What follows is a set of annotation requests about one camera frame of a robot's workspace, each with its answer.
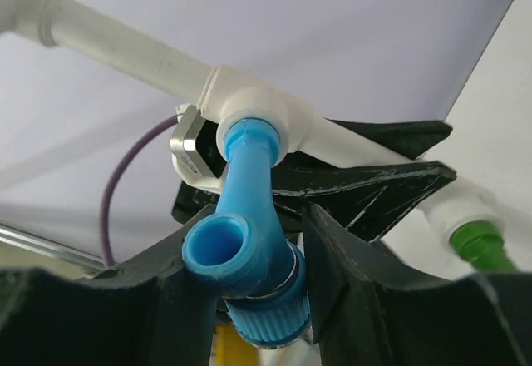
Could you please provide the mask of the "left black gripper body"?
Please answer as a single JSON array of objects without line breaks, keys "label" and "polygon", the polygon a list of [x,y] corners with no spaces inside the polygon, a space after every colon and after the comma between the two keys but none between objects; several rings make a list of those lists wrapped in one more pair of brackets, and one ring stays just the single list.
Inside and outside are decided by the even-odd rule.
[{"label": "left black gripper body", "polygon": [[[185,224],[206,205],[217,205],[218,200],[219,195],[197,189],[182,181],[171,215],[175,221]],[[274,204],[274,207],[285,235],[296,235],[302,232],[302,219],[300,215],[291,210],[283,209],[277,203]]]}]

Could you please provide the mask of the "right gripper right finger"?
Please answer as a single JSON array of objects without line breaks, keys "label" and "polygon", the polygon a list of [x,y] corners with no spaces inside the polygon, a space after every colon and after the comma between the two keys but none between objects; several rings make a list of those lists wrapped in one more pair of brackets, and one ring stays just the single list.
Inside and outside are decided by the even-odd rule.
[{"label": "right gripper right finger", "polygon": [[531,276],[450,281],[413,269],[303,213],[313,337],[325,365],[528,365]]}]

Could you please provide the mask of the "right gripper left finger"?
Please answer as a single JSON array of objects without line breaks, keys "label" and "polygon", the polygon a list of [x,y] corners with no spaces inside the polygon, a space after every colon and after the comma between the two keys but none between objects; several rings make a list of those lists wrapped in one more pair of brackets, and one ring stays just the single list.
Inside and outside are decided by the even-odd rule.
[{"label": "right gripper left finger", "polygon": [[218,297],[185,268],[188,231],[91,279],[2,270],[2,364],[208,364]]}]

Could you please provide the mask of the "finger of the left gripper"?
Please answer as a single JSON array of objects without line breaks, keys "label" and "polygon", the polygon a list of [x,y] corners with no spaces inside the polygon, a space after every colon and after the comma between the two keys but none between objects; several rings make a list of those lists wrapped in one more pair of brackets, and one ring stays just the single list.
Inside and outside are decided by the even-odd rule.
[{"label": "finger of the left gripper", "polygon": [[348,232],[372,242],[455,179],[456,172],[438,161],[347,169],[277,166],[273,202],[290,240],[303,230],[304,209],[315,204]]},{"label": "finger of the left gripper", "polygon": [[393,123],[364,123],[333,119],[331,121],[410,160],[424,155],[452,133],[452,127],[444,121]]}]

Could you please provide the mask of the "blue plastic faucet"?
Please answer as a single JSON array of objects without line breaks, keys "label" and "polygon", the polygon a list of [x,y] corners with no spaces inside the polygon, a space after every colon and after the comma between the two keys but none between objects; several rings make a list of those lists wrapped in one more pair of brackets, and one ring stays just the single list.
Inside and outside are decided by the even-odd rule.
[{"label": "blue plastic faucet", "polygon": [[310,325],[306,264],[273,205],[280,140],[265,121],[236,122],[224,140],[228,174],[215,212],[185,237],[187,270],[223,298],[239,334],[260,348],[291,344]]}]

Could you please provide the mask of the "white pipe assembly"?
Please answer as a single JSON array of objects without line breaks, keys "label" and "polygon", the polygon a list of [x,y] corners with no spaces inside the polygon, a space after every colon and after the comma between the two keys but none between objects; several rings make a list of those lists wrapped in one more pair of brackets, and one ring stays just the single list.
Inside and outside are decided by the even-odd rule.
[{"label": "white pipe assembly", "polygon": [[64,47],[193,104],[219,125],[275,125],[281,152],[336,167],[405,162],[313,113],[343,99],[364,114],[449,111],[513,0],[134,0],[166,44],[79,0],[1,0],[1,30]]}]

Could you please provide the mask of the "green plastic faucet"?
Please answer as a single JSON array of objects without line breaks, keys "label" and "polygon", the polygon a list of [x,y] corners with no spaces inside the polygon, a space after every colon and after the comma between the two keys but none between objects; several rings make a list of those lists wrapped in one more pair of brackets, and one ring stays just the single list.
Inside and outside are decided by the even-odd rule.
[{"label": "green plastic faucet", "polygon": [[449,243],[455,253],[474,270],[518,271],[506,252],[500,230],[487,220],[471,221],[461,226],[451,235]]}]

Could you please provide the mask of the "front aluminium rail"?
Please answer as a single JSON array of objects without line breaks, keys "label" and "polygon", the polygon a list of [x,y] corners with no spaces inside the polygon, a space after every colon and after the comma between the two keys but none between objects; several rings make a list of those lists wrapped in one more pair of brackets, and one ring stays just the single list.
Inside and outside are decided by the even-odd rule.
[{"label": "front aluminium rail", "polygon": [[77,250],[71,246],[5,224],[1,224],[1,242],[65,261],[85,270],[101,271],[105,268],[99,255]]}]

